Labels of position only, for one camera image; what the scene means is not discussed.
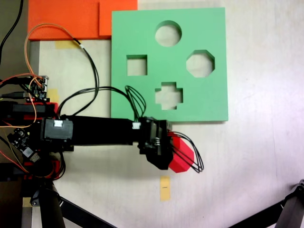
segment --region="orange board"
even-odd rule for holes
[[[38,24],[55,23],[77,39],[111,38],[112,11],[137,10],[137,0],[29,0],[28,3],[28,32]],[[29,39],[71,38],[58,28],[42,27]]]
[[[100,0],[99,36],[110,39],[112,35],[112,11],[137,10],[137,0]]]

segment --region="white table surface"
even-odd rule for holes
[[[304,1],[138,4],[140,10],[226,8],[229,121],[173,126],[196,143],[201,174],[160,171],[136,145],[75,147],[65,153],[64,177],[55,181],[60,195],[119,228],[226,228],[283,199],[304,177]],[[111,41],[83,44],[101,85],[110,85]],[[60,101],[94,84],[85,55],[55,49],[53,41],[40,43],[39,74],[50,77]],[[62,113],[72,114],[91,96],[68,102]],[[109,93],[81,114],[109,117]],[[169,201],[160,201],[161,175],[171,178]],[[34,208],[33,228],[41,227],[39,220]]]

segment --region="green shape sorter board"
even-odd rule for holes
[[[180,28],[180,41],[172,46],[155,39],[163,24]],[[207,53],[214,70],[207,77],[194,77],[186,61],[195,53]],[[146,56],[147,75],[128,76],[127,59]],[[227,67],[225,9],[170,9],[115,11],[112,15],[112,86],[124,90],[132,86],[147,102],[145,116],[173,122],[227,121]],[[155,102],[155,91],[162,83],[182,88],[182,103],[173,110],[162,110]],[[133,119],[125,97],[112,93],[111,116]]]

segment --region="square hole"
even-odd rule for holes
[[[147,55],[127,55],[127,75],[148,75]]]

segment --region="red wire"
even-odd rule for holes
[[[9,161],[11,161],[12,163],[14,163],[15,165],[17,165],[21,170],[23,170],[24,172],[26,172],[26,170],[24,170],[20,165],[18,165],[16,162],[14,162],[12,159],[10,159],[9,157],[7,157],[2,151],[0,151],[0,153]]]

